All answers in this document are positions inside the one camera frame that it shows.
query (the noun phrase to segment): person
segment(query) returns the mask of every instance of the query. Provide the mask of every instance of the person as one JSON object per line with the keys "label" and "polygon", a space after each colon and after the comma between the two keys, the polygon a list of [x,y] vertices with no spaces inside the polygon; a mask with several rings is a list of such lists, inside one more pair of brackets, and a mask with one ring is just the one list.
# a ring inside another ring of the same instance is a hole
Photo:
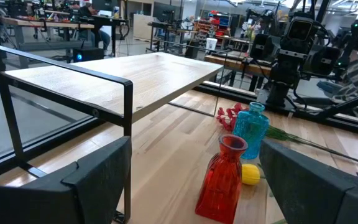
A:
{"label": "person", "polygon": [[[81,17],[92,17],[92,15],[97,15],[97,10],[95,10],[93,8],[93,5],[91,3],[86,3],[85,6],[81,7],[80,10],[78,10],[78,12],[80,13]],[[104,50],[104,54],[106,55],[107,53],[107,47],[110,44],[110,35],[105,33],[104,31],[99,30],[98,31],[98,35],[99,35],[99,40],[103,41],[103,50]],[[88,31],[87,29],[80,29],[80,34],[79,34],[79,38],[80,39],[87,39],[88,36]],[[91,41],[92,44],[94,45],[95,42],[95,34],[93,32],[91,32]]]}

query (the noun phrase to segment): ceiling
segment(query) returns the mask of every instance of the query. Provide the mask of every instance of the ceiling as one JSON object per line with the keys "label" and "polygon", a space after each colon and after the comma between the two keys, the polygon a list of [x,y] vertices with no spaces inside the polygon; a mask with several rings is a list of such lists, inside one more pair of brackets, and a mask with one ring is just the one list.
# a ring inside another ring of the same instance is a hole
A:
{"label": "ceiling", "polygon": [[[249,4],[276,6],[279,0],[231,0],[233,2],[245,2]],[[284,0],[280,1],[283,6],[291,8],[294,1],[296,0]],[[316,4],[316,10],[319,9],[322,1],[319,0]],[[302,8],[303,1],[301,0],[297,8]],[[311,6],[311,0],[306,0],[306,8],[309,9]],[[341,16],[355,17],[358,18],[358,1],[356,0],[331,0],[329,7],[327,8],[328,14],[337,14]]]}

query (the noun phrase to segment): gray floor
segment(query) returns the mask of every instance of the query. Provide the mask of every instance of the gray floor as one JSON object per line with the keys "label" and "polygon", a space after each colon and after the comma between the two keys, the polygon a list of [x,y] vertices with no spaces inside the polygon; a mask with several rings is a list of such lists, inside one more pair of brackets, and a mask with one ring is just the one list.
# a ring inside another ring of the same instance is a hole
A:
{"label": "gray floor", "polygon": [[[34,40],[32,35],[34,33],[33,28],[24,29],[25,41],[44,41],[42,36],[39,35],[38,40]],[[127,40],[116,41],[116,52],[118,57],[126,57],[128,55],[139,55],[145,53],[145,48],[149,46],[148,42],[134,40],[132,38],[132,32],[130,32]],[[56,41],[59,37],[52,37],[52,41]],[[48,52],[35,52],[37,55],[45,57],[51,57],[53,55],[64,55],[64,50],[51,50]],[[202,60],[203,53],[199,53],[198,59]],[[11,61],[17,60],[17,57],[8,55],[8,59]],[[248,90],[250,78],[245,77],[241,80],[241,75],[236,75],[236,81],[234,87]],[[316,87],[317,80],[310,82],[301,82],[298,87],[298,92],[301,95],[306,96],[324,96],[320,90]],[[13,93],[12,101],[16,111],[16,117],[19,124],[20,134],[22,142],[29,141],[33,138],[46,134],[57,128],[61,128],[65,125],[78,121],[84,118],[86,115],[59,105],[57,103],[48,101],[39,96],[35,96],[24,91],[11,88]],[[0,99],[0,154],[12,150],[11,139],[7,128],[7,123],[2,108]]]}

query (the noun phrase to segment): flower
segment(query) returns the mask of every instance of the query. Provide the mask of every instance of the flower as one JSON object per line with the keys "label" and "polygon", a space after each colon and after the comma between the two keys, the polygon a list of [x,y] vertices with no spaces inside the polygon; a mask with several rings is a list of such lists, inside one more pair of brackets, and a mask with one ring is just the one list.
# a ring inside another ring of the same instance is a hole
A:
{"label": "flower", "polygon": [[223,125],[224,129],[231,132],[236,126],[237,115],[243,110],[248,110],[248,107],[243,108],[240,103],[236,103],[234,108],[226,109],[226,114],[224,113],[223,108],[219,108],[216,119]]}

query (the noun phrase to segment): floor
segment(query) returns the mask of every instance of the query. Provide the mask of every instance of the floor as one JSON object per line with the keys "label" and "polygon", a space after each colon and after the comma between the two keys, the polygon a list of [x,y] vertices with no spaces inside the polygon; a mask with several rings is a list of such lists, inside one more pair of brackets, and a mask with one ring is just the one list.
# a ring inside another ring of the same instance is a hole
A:
{"label": "floor", "polygon": [[[33,28],[24,29],[24,38],[25,41],[35,42],[35,41],[44,41],[44,37],[39,35],[38,40],[34,40],[32,35],[34,34]],[[59,37],[52,37],[52,41],[59,39]],[[11,44],[4,44],[5,46],[12,47]],[[129,36],[126,40],[117,40],[116,41],[116,52],[118,57],[126,57],[128,55],[139,55],[145,53],[145,48],[149,46],[149,42],[144,42],[141,40],[135,40],[132,37],[132,32],[129,33]],[[44,57],[51,57],[54,55],[64,55],[64,50],[51,50],[48,52],[34,52],[34,54],[41,55]],[[198,54],[198,59],[202,60],[204,54],[200,52]],[[17,58],[8,55],[8,59],[12,61],[17,61]],[[298,87],[298,93],[300,95],[307,96],[323,96],[322,92],[316,87],[316,80],[310,82],[301,82],[300,87]],[[248,89],[250,83],[250,78],[245,77],[243,80],[240,79],[240,74],[236,76],[236,81],[234,86],[243,89]],[[37,138],[43,134],[47,134],[57,128],[61,128],[70,123],[74,123],[81,118],[84,118],[86,115],[75,111],[71,108],[59,105],[57,103],[48,101],[39,96],[35,96],[24,91],[11,88],[12,92],[12,101],[16,111],[17,122],[19,125],[19,131],[21,134],[22,142],[30,141],[31,139]],[[2,108],[2,103],[0,99],[0,154],[6,153],[12,150],[11,139],[9,136],[9,130],[7,128],[7,123],[5,115]]]}
{"label": "floor", "polygon": [[[212,113],[215,97],[188,91],[174,102]],[[232,108],[235,103],[220,98],[218,106]],[[264,111],[264,115],[276,128],[358,158],[357,133],[299,118],[287,118],[269,111]],[[226,133],[215,118],[172,105],[164,105],[134,123],[132,216],[129,223],[217,223],[195,215],[194,209],[208,162],[219,152],[218,137]],[[121,127],[106,123],[29,163],[51,173],[121,136]],[[358,163],[310,146],[281,143],[349,174],[358,172]],[[241,162],[256,164],[259,159]],[[0,176],[0,185],[18,187],[34,179],[20,168],[15,168]],[[283,214],[271,194],[264,179],[255,186],[243,184],[234,223],[272,224],[282,220]],[[122,200],[117,209],[123,212]]]}

